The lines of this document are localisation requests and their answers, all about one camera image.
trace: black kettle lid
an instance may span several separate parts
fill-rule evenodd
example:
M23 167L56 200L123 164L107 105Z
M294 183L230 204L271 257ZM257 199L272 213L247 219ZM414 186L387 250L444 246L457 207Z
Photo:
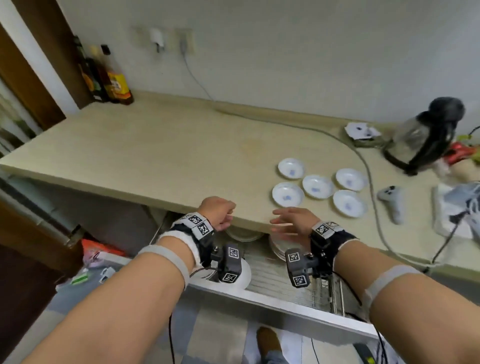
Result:
M456 97L437 97L424 111L417 116L417 120L429 126L442 123L452 123L454 126L465 115L465 105Z

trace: foot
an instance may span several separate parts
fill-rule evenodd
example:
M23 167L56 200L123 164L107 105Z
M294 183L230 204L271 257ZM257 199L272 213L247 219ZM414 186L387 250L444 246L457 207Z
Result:
M262 358L271 350L282 352L280 341L271 328L261 327L257 330L257 344Z

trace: leg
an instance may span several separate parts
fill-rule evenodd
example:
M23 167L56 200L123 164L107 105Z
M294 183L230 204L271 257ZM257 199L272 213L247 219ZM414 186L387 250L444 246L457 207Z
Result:
M261 327L257 331L257 343L262 364L288 364L276 333L270 328Z

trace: jeans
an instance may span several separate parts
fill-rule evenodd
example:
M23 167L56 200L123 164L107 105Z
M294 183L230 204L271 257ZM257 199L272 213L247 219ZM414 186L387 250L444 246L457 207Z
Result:
M262 358L262 364L288 364L284 358L282 352L278 350L270 350L264 358Z

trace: metal drawer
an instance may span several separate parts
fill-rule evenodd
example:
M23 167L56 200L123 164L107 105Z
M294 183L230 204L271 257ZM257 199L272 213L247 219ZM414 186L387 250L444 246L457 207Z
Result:
M228 240L226 234L218 234L216 243ZM241 248L252 270L246 290L193 277L185 293L220 312L334 345L377 339L373 325L345 317L345 312L356 313L359 305L338 278L313 279L309 287L295 289L266 237Z

